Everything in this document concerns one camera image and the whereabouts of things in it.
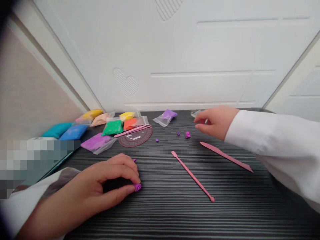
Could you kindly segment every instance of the dark wood table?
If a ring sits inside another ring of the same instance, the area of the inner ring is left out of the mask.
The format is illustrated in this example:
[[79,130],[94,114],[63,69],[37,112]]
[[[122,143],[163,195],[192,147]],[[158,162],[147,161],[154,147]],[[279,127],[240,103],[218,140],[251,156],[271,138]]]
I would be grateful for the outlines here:
[[[320,215],[272,179],[252,153],[202,134],[195,129],[190,111],[177,112],[165,128],[152,121],[162,112],[143,113],[153,134],[140,146],[126,148],[117,141],[100,155],[79,148],[59,167],[83,170],[125,153],[137,159],[142,184],[139,192],[92,217],[65,239],[320,239]],[[81,141],[103,128],[90,128]],[[186,131],[191,138],[185,138]],[[249,164],[254,174],[203,147],[200,141]],[[177,153],[215,203],[171,151]]]

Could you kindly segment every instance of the heart shape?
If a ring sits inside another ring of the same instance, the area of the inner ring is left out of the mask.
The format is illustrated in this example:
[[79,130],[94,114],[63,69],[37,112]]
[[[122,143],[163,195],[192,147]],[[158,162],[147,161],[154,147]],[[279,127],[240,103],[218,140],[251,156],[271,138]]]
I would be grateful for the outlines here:
[[154,0],[162,21],[167,21],[179,10],[183,0]]
[[113,69],[113,76],[126,97],[132,97],[136,94],[138,91],[138,81],[134,77],[129,76],[126,78],[126,75],[120,68]]

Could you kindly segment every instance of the pink spatula tool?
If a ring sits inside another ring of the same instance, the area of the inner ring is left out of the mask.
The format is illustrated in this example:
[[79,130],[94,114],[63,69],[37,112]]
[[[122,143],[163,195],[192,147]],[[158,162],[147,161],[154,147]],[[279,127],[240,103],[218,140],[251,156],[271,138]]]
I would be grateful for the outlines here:
[[214,197],[211,197],[211,195],[208,193],[208,191],[204,188],[204,186],[202,186],[202,184],[198,181],[198,179],[192,174],[192,172],[187,168],[186,165],[184,165],[184,163],[178,158],[177,154],[172,151],[171,152],[172,155],[178,159],[178,161],[181,163],[181,165],[184,167],[184,169],[189,173],[189,175],[193,178],[193,180],[199,185],[199,187],[206,193],[206,195],[208,195],[208,197],[210,198],[211,202],[214,202]]
[[234,162],[235,164],[238,164],[240,167],[243,167],[244,169],[247,169],[248,171],[253,173],[251,167],[248,164],[242,163],[242,162],[238,161],[237,159],[230,157],[229,155],[222,152],[219,148],[214,147],[208,143],[204,143],[204,142],[200,142],[200,143],[203,146],[205,146],[206,148],[209,148],[210,150],[214,151],[215,153],[218,153],[219,155],[221,155],[222,157],[225,157],[226,159],[230,160],[231,162]]

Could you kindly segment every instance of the child's hand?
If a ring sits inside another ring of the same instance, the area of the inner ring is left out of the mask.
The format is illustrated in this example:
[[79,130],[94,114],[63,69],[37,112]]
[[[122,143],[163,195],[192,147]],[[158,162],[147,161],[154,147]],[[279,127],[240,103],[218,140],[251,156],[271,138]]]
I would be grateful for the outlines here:
[[199,122],[196,128],[201,132],[224,141],[228,129],[239,111],[239,109],[227,106],[207,109],[196,116],[194,123]]
[[17,239],[60,237],[93,215],[119,204],[135,191],[126,185],[103,194],[102,183],[123,177],[139,184],[137,165],[124,154],[93,164],[49,198],[40,201],[18,233]]

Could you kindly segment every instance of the white sleeve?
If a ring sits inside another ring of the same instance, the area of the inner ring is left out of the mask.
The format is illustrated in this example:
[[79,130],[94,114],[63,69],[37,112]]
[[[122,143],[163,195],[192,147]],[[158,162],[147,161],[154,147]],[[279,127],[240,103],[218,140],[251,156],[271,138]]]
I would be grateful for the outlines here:
[[278,181],[320,212],[320,123],[241,110],[225,142],[256,154]]
[[79,172],[74,168],[64,168],[23,191],[12,193],[7,200],[1,201],[1,210],[10,234],[14,237],[17,235],[40,199],[55,193]]

